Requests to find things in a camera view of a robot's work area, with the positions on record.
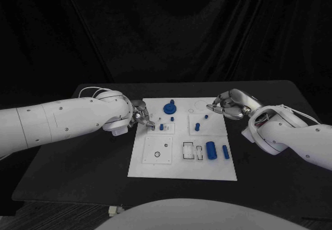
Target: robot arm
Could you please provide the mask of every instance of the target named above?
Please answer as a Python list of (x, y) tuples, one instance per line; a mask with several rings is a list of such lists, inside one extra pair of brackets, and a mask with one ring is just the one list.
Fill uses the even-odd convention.
[[(236, 89), (222, 93), (206, 107), (233, 120), (248, 115), (248, 127), (242, 135), (267, 153), (277, 155), (290, 147), (307, 162), (332, 170), (332, 126), (322, 125), (284, 105), (262, 107), (257, 99)], [(307, 126), (293, 112), (311, 119), (317, 125)]]
[(78, 137), (101, 127), (114, 136), (138, 122), (153, 126), (143, 101), (108, 90), (83, 97), (0, 110), (0, 159), (30, 147)]

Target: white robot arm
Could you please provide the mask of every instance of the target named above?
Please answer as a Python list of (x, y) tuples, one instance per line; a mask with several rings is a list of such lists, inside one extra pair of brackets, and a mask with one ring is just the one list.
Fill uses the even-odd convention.
[(121, 92), (66, 99), (0, 110), (0, 159), (30, 147), (73, 138), (101, 127), (114, 136), (128, 132), (135, 122), (145, 126), (148, 112), (143, 101), (130, 101)]
[[(290, 147), (307, 162), (332, 170), (332, 126), (322, 125), (284, 105), (264, 107), (252, 96), (236, 89), (222, 93), (206, 107), (232, 120), (248, 115), (242, 135), (267, 153), (277, 155)], [(311, 119), (316, 125), (307, 126), (294, 112)]]

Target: black table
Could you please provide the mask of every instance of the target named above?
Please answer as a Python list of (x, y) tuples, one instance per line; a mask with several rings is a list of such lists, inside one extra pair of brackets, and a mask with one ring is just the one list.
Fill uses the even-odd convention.
[[(290, 81), (83, 84), (118, 90), (130, 99), (216, 97), (238, 88), (265, 105), (285, 104), (316, 118)], [(82, 96), (91, 96), (86, 90)], [(135, 128), (112, 137), (96, 132), (40, 148), (21, 178), (14, 200), (137, 206), (168, 198), (233, 203), (274, 215), (332, 218), (332, 171), (307, 163), (287, 149), (272, 156), (242, 137), (248, 118), (225, 119), (236, 182), (127, 177)]]

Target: dark backdrop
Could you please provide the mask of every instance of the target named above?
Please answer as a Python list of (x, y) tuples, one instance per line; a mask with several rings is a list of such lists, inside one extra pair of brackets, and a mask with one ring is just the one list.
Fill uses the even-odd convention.
[[(1, 1), (0, 109), (80, 83), (283, 79), (330, 124), (330, 11), (320, 0)], [(0, 161), (0, 215), (36, 151)]]

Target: white board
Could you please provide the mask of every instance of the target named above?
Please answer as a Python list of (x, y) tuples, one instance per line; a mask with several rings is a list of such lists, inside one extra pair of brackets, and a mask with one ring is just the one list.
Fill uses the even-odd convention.
[[(167, 115), (163, 112), (163, 106), (170, 102), (170, 99), (174, 100), (176, 112)], [(145, 128), (141, 124), (137, 126), (128, 177), (236, 181), (223, 116), (209, 111), (205, 107), (213, 99), (143, 99), (147, 104), (150, 120), (156, 123), (156, 128), (151, 131), (151, 128)], [(199, 131), (194, 131), (197, 121), (200, 126)], [(168, 127), (168, 129), (160, 130), (160, 124), (164, 124), (164, 127)], [(145, 147), (147, 138), (148, 144), (156, 143), (153, 148), (150, 146)], [(209, 141), (215, 143), (218, 155), (215, 160), (207, 159), (205, 143)], [(192, 160), (183, 159), (184, 142), (193, 143), (194, 159)], [(229, 159), (223, 157), (222, 145), (226, 145)], [(197, 146), (202, 146), (202, 161), (197, 160)]]

